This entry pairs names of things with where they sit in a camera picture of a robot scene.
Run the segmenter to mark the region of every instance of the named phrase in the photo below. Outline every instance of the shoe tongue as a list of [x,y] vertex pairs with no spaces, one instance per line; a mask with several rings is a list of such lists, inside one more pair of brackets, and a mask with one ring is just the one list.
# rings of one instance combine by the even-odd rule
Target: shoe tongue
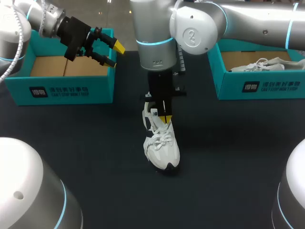
[[158,116],[158,109],[152,108],[151,109],[152,120],[157,128],[165,127],[166,124],[162,121],[162,119]]

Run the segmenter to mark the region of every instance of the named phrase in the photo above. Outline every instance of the shoe box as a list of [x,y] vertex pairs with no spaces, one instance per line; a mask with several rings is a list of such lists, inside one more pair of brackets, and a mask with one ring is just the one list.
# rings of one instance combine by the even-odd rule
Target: shoe box
[[260,58],[280,57],[298,62],[305,57],[295,50],[257,45],[237,40],[220,40],[208,58],[219,100],[305,98],[305,71],[229,72],[255,63]]
[[[113,29],[103,29],[113,37]],[[64,58],[67,47],[59,39],[42,38],[32,31],[21,70],[5,79],[17,105],[112,103],[115,69],[92,58]],[[101,41],[93,50],[116,61],[116,51]]]

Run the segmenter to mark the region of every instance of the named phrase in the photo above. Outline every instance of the glowing blue light ring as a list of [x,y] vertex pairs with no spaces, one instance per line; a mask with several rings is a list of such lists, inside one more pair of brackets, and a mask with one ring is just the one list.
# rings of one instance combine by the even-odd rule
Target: glowing blue light ring
[[[299,3],[296,3],[296,4],[295,4],[294,9],[292,10],[292,14],[293,14],[293,12],[296,11],[296,8],[297,8],[297,5],[298,5],[298,4],[299,4]],[[290,21],[289,21],[289,26],[288,26],[287,36],[286,36],[286,44],[285,44],[285,48],[286,48],[286,49],[288,49],[289,38],[290,38],[291,27],[292,27],[292,22],[293,22],[293,21],[294,21],[293,19],[290,19]]]
[[13,60],[14,59],[5,59],[5,58],[0,57],[0,61],[11,61],[12,62]]
[[67,205],[67,193],[66,193],[66,188],[65,188],[65,186],[64,186],[64,184],[63,184],[62,181],[61,181],[61,183],[62,183],[62,186],[63,186],[63,191],[64,191],[64,193],[65,193],[65,201],[64,201],[64,203],[63,203],[63,208],[62,208],[61,216],[59,217],[59,220],[58,220],[56,226],[54,227],[54,229],[57,229],[58,226],[60,225],[61,220],[62,220],[62,218],[63,218],[63,215],[65,214],[66,205]]
[[31,10],[33,9],[33,3],[30,5],[30,8],[29,8],[29,11],[28,11],[28,14],[27,14],[27,20],[29,20],[29,15],[30,15],[30,12]]
[[167,40],[162,41],[162,42],[156,42],[156,43],[144,43],[144,42],[140,42],[140,41],[138,41],[138,40],[136,40],[136,41],[138,42],[138,44],[141,44],[141,45],[152,46],[152,45],[165,44],[165,43],[170,42],[170,41],[172,41],[172,40],[173,40],[173,38],[171,37],[170,39],[167,39]]
[[290,223],[288,223],[288,220],[287,220],[286,217],[284,216],[284,214],[283,214],[283,212],[282,212],[282,209],[281,209],[281,206],[280,206],[280,201],[279,201],[279,199],[278,199],[278,190],[280,189],[280,184],[278,185],[278,189],[277,189],[277,203],[278,203],[278,208],[280,209],[281,214],[282,214],[284,220],[286,221],[286,223],[288,224],[288,226],[289,226],[291,229],[294,229],[294,228],[290,225]]
[[228,18],[227,18],[227,15],[226,15],[225,11],[218,4],[216,4],[216,3],[212,2],[212,1],[206,1],[206,2],[207,3],[211,3],[211,4],[215,5],[215,6],[218,6],[221,9],[221,11],[224,13],[225,20],[226,20],[226,27],[225,27],[225,31],[224,31],[224,34],[225,34],[225,32],[227,32],[227,28],[228,28]]

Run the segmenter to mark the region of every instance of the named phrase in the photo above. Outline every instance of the tiled floor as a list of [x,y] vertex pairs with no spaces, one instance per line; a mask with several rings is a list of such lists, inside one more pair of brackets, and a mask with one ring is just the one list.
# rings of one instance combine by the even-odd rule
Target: tiled floor
[[91,27],[113,28],[128,51],[137,50],[129,0],[52,0]]

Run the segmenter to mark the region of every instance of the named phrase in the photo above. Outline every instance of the white sneaker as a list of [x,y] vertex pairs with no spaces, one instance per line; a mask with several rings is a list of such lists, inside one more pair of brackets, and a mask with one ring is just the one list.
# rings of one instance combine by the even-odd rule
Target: white sneaker
[[299,62],[293,61],[283,61],[279,57],[276,57],[272,60],[265,61],[264,65],[274,65],[274,64],[281,64],[284,66],[285,70],[305,70],[305,59]]
[[158,169],[173,170],[178,167],[180,152],[170,120],[165,124],[158,116],[158,110],[152,108],[154,103],[145,103],[142,113],[147,129],[144,153],[147,159]]
[[251,63],[247,66],[240,66],[232,68],[232,72],[261,72],[261,71],[283,71],[284,65],[281,63],[274,63],[273,65],[266,63],[268,60],[265,58],[259,59],[256,63]]

